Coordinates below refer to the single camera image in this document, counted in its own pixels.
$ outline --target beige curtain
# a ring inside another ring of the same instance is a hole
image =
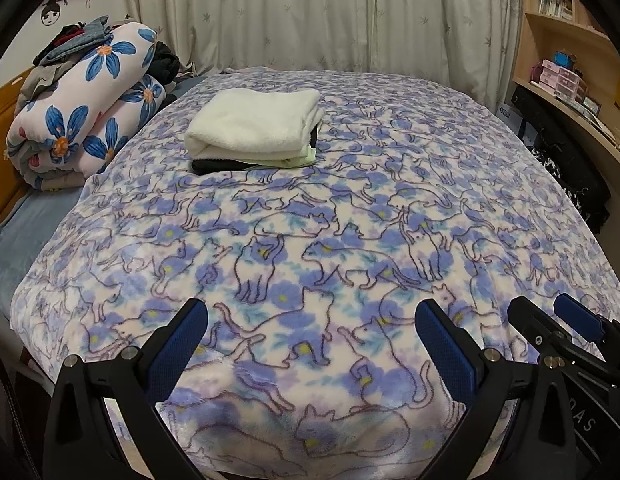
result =
[[[270,66],[415,75],[496,109],[519,0],[128,0],[198,73]]]

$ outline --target orange flower center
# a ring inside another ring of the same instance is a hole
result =
[[[107,56],[111,52],[112,47],[109,45],[101,45],[99,48],[97,48],[97,54],[99,54],[100,56]]]
[[[55,156],[64,156],[68,152],[68,139],[65,137],[59,137],[55,140],[55,145],[52,148],[52,153]]]

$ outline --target light green cloth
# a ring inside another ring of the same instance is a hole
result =
[[[293,158],[282,158],[281,160],[240,160],[239,162],[255,166],[267,166],[268,168],[284,168],[286,170],[304,168],[316,162],[316,149],[310,148],[306,156],[294,156]]]

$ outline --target bolt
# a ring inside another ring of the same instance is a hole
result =
[[[79,357],[74,355],[74,354],[70,354],[68,357],[66,357],[64,359],[64,366],[67,366],[68,368],[72,368],[75,364],[77,364],[79,361]]]
[[[547,355],[544,357],[544,364],[552,370],[559,366],[559,359],[557,357]]]
[[[491,363],[495,363],[497,362],[499,359],[501,359],[501,354],[499,353],[499,351],[495,348],[486,348],[484,350],[484,356],[486,359],[488,359],[488,361],[490,361]]]
[[[138,353],[139,348],[137,348],[136,346],[126,346],[121,351],[121,358],[125,359],[126,361],[130,361],[131,359],[134,359]]]

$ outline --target white blanket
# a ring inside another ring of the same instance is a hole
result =
[[[186,149],[193,159],[304,156],[310,132],[324,116],[319,98],[317,90],[222,90],[190,123]]]

